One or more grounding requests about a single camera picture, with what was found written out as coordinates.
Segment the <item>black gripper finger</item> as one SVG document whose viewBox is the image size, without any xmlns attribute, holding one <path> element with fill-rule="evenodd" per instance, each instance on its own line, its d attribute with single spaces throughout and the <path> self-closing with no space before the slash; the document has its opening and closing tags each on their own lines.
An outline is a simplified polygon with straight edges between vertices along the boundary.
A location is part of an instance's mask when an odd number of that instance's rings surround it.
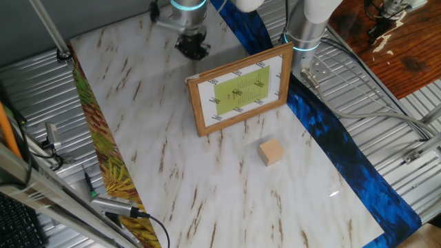
<svg viewBox="0 0 441 248">
<path fill-rule="evenodd" d="M 196 43 L 196 60 L 200 61 L 209 55 L 209 51 L 211 50 L 211 45 L 204 42 Z"/>
<path fill-rule="evenodd" d="M 187 59 L 196 61 L 198 58 L 197 49 L 192 44 L 177 43 L 175 48 Z"/>
</svg>

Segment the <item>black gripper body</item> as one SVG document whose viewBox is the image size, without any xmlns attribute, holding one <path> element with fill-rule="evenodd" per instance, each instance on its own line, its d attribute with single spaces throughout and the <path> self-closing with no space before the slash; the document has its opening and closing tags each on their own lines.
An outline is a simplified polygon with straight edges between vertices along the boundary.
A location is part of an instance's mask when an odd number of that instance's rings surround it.
<svg viewBox="0 0 441 248">
<path fill-rule="evenodd" d="M 201 45 L 207 36 L 207 28 L 199 26 L 194 29 L 187 29 L 178 36 L 176 46 L 180 45 Z"/>
</svg>

